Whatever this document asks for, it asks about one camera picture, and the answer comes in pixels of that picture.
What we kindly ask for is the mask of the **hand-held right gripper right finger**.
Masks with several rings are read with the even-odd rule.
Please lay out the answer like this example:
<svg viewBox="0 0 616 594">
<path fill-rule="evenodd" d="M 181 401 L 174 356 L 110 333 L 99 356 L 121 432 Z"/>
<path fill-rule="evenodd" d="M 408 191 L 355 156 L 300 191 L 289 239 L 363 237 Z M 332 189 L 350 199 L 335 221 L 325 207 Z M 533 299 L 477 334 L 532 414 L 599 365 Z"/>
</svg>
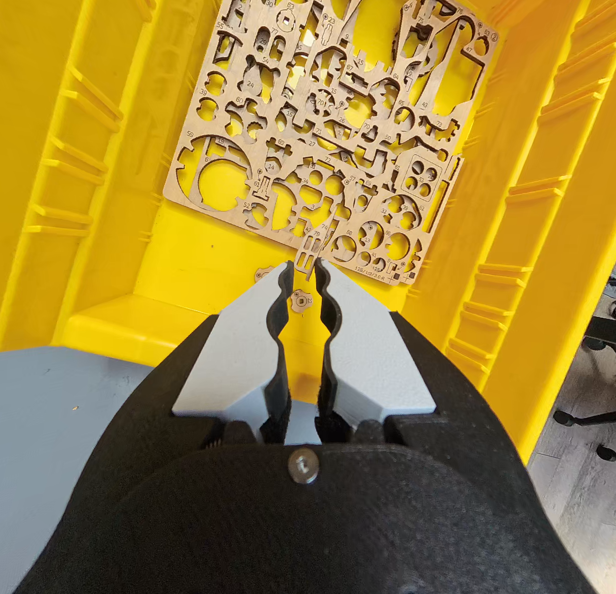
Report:
<svg viewBox="0 0 616 594">
<path fill-rule="evenodd" d="M 323 352 L 315 428 L 343 443 L 364 421 L 431 415 L 436 404 L 389 309 L 331 262 L 315 265 Z"/>
</svg>

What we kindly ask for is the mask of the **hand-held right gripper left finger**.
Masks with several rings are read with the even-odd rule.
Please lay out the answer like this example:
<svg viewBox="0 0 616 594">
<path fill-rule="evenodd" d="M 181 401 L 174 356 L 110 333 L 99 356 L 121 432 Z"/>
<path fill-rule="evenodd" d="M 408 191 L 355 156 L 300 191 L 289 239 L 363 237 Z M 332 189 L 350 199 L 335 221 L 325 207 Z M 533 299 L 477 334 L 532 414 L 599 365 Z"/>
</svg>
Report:
<svg viewBox="0 0 616 594">
<path fill-rule="evenodd" d="M 291 397 L 279 338 L 289 320 L 294 266 L 286 261 L 216 316 L 172 411 L 243 421 L 267 444 L 286 439 Z"/>
</svg>

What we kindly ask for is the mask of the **yellow plastic bin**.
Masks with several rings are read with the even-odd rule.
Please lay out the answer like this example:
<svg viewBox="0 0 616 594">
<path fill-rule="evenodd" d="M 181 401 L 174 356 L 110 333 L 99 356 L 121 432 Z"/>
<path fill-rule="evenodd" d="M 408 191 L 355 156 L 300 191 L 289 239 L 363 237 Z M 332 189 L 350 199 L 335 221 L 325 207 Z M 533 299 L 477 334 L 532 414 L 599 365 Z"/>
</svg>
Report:
<svg viewBox="0 0 616 594">
<path fill-rule="evenodd" d="M 418 276 L 331 262 L 528 461 L 615 257 L 615 0 L 456 0 L 500 41 Z M 1 0 L 1 351 L 156 366 L 296 250 L 164 187 L 221 0 Z"/>
</svg>

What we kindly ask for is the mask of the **black office chair base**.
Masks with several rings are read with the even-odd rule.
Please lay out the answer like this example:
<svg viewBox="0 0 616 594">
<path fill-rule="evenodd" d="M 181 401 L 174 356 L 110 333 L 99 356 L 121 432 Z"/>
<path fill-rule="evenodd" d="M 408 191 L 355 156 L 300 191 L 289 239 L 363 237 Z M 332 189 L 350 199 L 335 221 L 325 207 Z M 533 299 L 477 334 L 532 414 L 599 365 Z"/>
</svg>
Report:
<svg viewBox="0 0 616 594">
<path fill-rule="evenodd" d="M 604 295 L 611 301 L 607 306 L 606 316 L 593 316 L 585 330 L 581 345 L 591 351 L 602 351 L 610 348 L 615 351 L 615 267 L 607 280 Z M 589 427 L 606 425 L 615 422 L 615 411 L 599 413 L 589 417 L 574 417 L 563 410 L 555 410 L 552 418 L 565 427 Z"/>
</svg>

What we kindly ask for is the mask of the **large punched wooden part sheet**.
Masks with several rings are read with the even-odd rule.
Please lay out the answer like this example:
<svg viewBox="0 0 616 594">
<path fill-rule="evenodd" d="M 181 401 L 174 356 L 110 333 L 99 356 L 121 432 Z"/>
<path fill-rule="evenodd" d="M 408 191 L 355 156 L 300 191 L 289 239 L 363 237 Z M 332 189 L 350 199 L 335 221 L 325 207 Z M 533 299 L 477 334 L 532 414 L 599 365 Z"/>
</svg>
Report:
<svg viewBox="0 0 616 594">
<path fill-rule="evenodd" d="M 168 200 L 411 285 L 500 36 L 456 0 L 221 0 Z"/>
</svg>

